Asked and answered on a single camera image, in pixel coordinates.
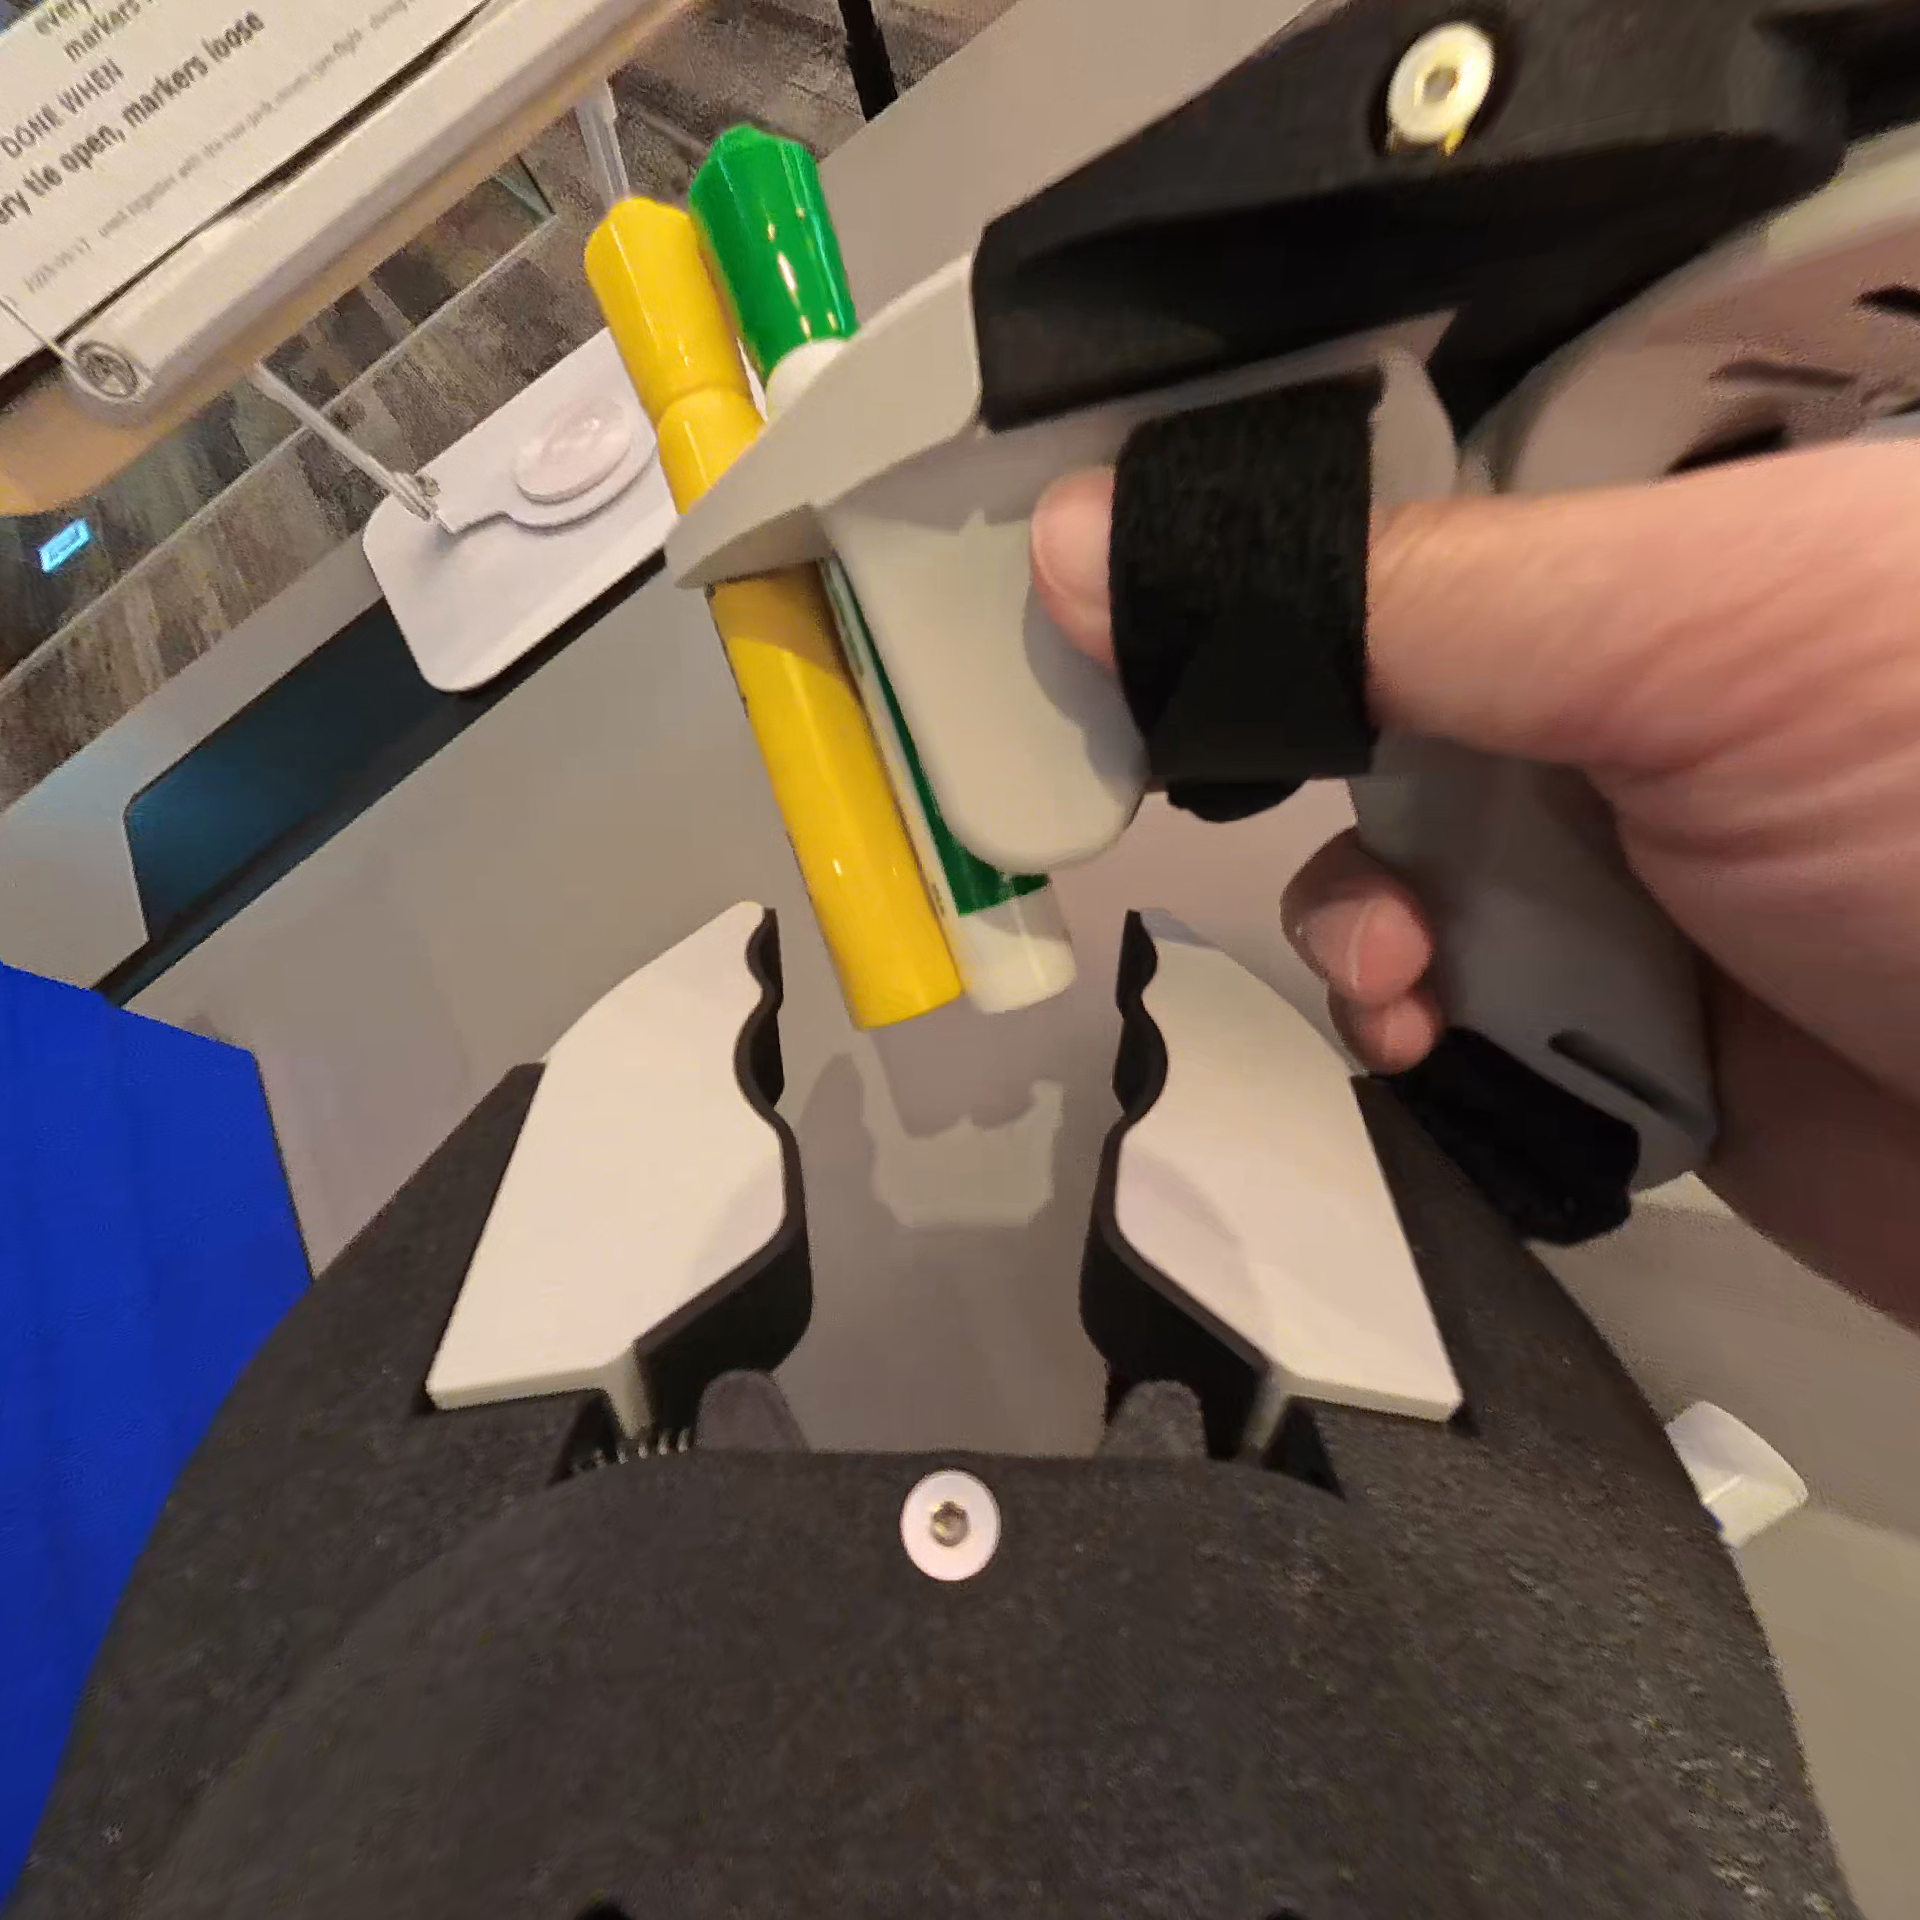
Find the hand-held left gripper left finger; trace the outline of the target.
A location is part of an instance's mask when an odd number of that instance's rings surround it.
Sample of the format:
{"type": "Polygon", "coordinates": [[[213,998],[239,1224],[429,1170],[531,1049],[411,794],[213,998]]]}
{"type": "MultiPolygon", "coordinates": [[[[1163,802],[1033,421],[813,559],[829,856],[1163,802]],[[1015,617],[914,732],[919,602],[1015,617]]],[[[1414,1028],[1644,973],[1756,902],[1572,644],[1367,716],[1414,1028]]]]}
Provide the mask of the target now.
{"type": "Polygon", "coordinates": [[[737,902],[546,1050],[434,1409],[598,1394],[628,1443],[691,1443],[716,1380],[793,1355],[813,1271],[781,1001],[778,913],[737,902]]]}

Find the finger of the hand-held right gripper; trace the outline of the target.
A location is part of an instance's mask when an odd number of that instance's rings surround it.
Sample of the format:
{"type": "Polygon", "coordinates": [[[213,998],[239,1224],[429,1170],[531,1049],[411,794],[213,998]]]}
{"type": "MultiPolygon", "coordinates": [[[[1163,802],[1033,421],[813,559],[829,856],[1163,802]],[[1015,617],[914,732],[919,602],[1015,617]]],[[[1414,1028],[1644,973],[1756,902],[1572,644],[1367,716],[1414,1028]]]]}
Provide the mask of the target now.
{"type": "Polygon", "coordinates": [[[1038,495],[1114,463],[1150,400],[991,432],[980,414],[973,260],[892,301],[781,400],[683,515],[683,586],[835,559],[954,837],[1047,875],[1109,850],[1145,791],[1116,679],[1033,591],[1038,495]]]}

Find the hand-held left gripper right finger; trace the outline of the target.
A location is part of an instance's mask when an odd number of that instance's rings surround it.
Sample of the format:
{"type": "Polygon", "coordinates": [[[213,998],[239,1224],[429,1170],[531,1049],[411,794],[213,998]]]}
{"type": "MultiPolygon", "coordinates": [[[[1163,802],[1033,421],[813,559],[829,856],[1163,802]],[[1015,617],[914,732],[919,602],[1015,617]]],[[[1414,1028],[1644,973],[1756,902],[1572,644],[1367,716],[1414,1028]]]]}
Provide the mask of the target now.
{"type": "Polygon", "coordinates": [[[1446,1425],[1461,1386],[1346,1059],[1178,916],[1116,950],[1116,1120],[1076,1309],[1109,1386],[1178,1383],[1214,1455],[1294,1407],[1446,1425]]]}

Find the green dry erase marker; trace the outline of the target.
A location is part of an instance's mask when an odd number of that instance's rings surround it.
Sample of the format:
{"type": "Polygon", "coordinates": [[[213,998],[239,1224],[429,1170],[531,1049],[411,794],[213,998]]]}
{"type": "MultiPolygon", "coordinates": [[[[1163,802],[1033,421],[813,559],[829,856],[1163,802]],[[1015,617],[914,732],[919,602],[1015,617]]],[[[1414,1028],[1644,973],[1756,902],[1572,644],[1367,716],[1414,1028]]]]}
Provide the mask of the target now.
{"type": "MultiPolygon", "coordinates": [[[[691,176],[690,208],[756,377],[759,414],[778,421],[858,325],[819,167],[790,136],[730,127],[691,176]]],[[[819,584],[966,998],[984,1016],[1008,1016],[1062,994],[1076,963],[1053,888],[956,843],[844,569],[824,561],[819,584]]]]}

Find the yellow marker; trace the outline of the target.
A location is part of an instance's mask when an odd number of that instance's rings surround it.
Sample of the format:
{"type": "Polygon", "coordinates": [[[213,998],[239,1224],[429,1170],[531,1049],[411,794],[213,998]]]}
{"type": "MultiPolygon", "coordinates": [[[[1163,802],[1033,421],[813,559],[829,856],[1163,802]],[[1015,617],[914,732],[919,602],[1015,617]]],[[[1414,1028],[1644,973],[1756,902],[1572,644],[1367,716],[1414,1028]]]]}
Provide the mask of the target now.
{"type": "MultiPolygon", "coordinates": [[[[759,435],[690,211],[617,198],[585,243],[585,274],[690,530],[691,506],[759,435]]],[[[712,584],[708,613],[851,1026],[885,1028],[960,998],[819,570],[712,584]]]]}

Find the person's right hand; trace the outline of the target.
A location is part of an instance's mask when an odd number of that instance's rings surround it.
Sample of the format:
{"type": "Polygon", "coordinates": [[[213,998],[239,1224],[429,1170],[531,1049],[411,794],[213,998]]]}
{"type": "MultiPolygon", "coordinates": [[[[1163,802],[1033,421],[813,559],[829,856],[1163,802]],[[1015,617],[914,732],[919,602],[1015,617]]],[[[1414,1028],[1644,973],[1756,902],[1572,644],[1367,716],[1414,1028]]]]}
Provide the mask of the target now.
{"type": "Polygon", "coordinates": [[[1707,1188],[1916,1324],[1916,445],[1371,515],[1380,732],[1581,769],[1707,963],[1707,1188]]]}

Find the black pole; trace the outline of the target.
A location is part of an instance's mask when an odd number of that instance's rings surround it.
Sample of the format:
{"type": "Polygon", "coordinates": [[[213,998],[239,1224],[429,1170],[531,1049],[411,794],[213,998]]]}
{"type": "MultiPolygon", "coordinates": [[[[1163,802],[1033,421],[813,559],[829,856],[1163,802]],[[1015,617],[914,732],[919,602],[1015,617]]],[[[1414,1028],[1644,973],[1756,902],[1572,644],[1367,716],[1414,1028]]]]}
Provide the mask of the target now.
{"type": "Polygon", "coordinates": [[[899,102],[892,51],[868,0],[838,0],[841,51],[863,116],[870,125],[899,102]]]}

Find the white sign stand base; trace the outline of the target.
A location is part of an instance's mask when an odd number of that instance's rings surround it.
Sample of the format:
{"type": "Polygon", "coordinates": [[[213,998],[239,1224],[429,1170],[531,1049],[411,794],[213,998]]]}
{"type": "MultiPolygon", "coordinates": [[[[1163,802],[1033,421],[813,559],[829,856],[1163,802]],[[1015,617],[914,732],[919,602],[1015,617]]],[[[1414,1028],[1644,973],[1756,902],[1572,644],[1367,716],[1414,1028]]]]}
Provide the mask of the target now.
{"type": "Polygon", "coordinates": [[[434,515],[383,503],[361,550],[437,692],[494,683],[648,561],[678,512],[608,328],[420,468],[434,515]]]}

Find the blue cloth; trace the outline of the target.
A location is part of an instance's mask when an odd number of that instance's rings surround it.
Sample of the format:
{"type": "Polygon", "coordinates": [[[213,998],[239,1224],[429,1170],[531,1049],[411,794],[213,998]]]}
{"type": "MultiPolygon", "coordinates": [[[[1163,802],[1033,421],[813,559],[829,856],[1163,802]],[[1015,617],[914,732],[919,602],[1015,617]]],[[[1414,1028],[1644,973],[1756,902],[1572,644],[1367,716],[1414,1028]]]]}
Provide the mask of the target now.
{"type": "Polygon", "coordinates": [[[251,1050],[4,969],[4,1885],[164,1503],[311,1287],[251,1050]]]}

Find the dark glossy panel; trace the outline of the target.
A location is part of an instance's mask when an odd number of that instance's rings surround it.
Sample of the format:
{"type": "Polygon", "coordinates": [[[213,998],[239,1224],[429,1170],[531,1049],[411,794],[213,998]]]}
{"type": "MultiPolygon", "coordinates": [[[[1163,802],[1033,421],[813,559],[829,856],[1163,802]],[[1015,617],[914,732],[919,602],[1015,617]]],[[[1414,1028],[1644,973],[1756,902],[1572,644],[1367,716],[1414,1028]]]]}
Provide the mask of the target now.
{"type": "Polygon", "coordinates": [[[126,801],[124,838],[148,938],[168,932],[444,716],[444,696],[420,679],[393,607],[372,601],[126,801]]]}

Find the printed instruction sign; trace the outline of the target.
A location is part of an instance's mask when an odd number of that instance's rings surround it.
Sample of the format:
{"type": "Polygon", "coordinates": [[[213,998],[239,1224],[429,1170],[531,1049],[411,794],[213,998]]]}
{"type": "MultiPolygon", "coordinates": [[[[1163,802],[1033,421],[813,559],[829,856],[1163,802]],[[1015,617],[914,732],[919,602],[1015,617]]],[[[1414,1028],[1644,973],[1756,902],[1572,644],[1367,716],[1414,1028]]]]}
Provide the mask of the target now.
{"type": "Polygon", "coordinates": [[[357,276],[671,3],[4,3],[4,394],[137,417],[357,276]]]}

